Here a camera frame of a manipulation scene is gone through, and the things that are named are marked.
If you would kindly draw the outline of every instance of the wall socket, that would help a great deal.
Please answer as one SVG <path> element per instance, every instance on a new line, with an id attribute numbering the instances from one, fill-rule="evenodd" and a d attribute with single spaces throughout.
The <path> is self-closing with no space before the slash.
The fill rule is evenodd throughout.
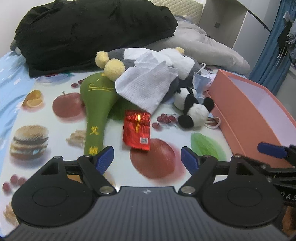
<path id="1" fill-rule="evenodd" d="M 214 27 L 215 28 L 219 28 L 220 27 L 220 24 L 216 22 Z"/>

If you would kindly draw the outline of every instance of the yellow pom-pom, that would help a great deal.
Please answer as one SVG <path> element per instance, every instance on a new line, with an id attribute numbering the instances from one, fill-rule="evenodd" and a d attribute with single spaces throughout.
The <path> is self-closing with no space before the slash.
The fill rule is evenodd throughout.
<path id="1" fill-rule="evenodd" d="M 182 49 L 181 47 L 177 47 L 176 50 L 178 50 L 178 52 L 179 52 L 180 54 L 184 54 L 184 53 L 185 53 L 185 50 Z"/>
<path id="2" fill-rule="evenodd" d="M 99 68 L 103 69 L 106 63 L 109 61 L 108 53 L 105 51 L 97 52 L 95 61 L 96 61 L 96 65 Z"/>
<path id="3" fill-rule="evenodd" d="M 104 67 L 104 74 L 112 81 L 117 80 L 124 72 L 126 68 L 124 63 L 118 59 L 111 59 Z"/>

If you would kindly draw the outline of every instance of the qr code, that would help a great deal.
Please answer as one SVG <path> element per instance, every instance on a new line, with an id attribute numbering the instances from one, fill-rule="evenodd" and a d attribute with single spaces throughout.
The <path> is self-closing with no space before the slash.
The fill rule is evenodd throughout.
<path id="1" fill-rule="evenodd" d="M 148 145 L 148 138 L 140 137 L 140 144 Z"/>

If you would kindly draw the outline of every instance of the green plush toy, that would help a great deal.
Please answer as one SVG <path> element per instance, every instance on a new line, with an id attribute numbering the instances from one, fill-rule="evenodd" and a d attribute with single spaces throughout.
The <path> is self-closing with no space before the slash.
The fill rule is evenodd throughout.
<path id="1" fill-rule="evenodd" d="M 87 115 L 84 154 L 96 155 L 103 149 L 107 117 L 119 95 L 115 83 L 103 73 L 87 77 L 81 84 L 80 94 Z"/>

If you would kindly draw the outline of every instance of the blue curtain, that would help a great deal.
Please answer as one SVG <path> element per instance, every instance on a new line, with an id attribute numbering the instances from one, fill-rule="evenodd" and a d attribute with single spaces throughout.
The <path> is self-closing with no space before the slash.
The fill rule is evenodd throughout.
<path id="1" fill-rule="evenodd" d="M 283 16 L 285 12 L 288 11 L 291 18 L 295 19 L 295 7 L 295 0 L 281 0 L 270 36 L 258 62 L 249 76 L 250 80 L 265 86 L 274 95 L 277 94 L 291 65 L 289 54 L 287 53 L 287 55 L 281 59 L 278 66 L 276 66 L 278 62 L 277 57 L 279 55 L 277 39 L 284 29 Z"/>

